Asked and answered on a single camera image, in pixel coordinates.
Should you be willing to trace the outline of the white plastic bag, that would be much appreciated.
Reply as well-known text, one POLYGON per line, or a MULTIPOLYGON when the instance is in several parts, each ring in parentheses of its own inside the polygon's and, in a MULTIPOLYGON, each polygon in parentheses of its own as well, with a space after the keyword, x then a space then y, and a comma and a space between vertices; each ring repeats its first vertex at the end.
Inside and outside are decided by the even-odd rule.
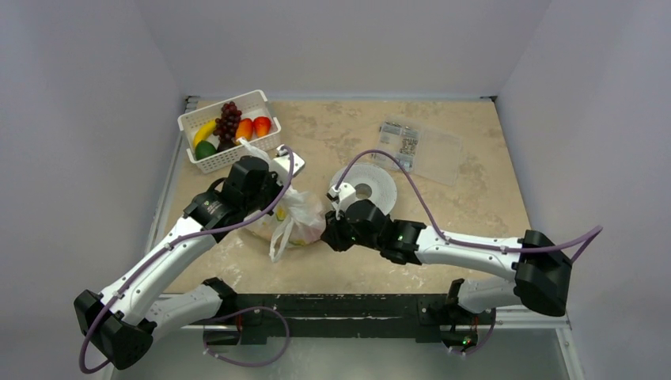
POLYGON ((289 187, 273 209, 273 213, 252 217, 257 220, 245 230, 269 242, 268 256, 278 262, 288 249, 310 245, 320 239, 325 229, 324 206, 312 192, 299 192, 289 187))

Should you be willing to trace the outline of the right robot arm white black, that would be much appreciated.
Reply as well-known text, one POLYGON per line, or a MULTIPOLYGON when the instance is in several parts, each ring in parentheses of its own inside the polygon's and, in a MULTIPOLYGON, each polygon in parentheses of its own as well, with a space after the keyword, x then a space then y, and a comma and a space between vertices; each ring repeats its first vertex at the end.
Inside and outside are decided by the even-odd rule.
POLYGON ((550 317, 566 313, 571 259, 542 233, 485 238, 436 232, 421 222, 392 219, 367 199, 329 211, 320 239, 336 252, 354 245, 394 264, 444 264, 490 274, 485 281, 455 280, 444 301, 455 322, 501 306, 523 305, 550 317))

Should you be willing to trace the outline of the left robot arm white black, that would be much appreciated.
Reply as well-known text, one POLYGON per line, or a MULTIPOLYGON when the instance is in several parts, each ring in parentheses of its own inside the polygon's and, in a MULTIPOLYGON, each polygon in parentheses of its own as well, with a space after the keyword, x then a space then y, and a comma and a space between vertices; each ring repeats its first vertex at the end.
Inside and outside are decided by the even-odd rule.
POLYGON ((304 161, 288 148, 266 161, 247 155, 185 207, 168 234, 132 269, 103 290, 84 290, 74 309, 84 340, 79 369, 136 364, 153 342, 197 321, 225 324, 242 314, 237 293, 219 278, 193 291, 161 299, 166 287, 230 232, 270 214, 288 192, 304 161))

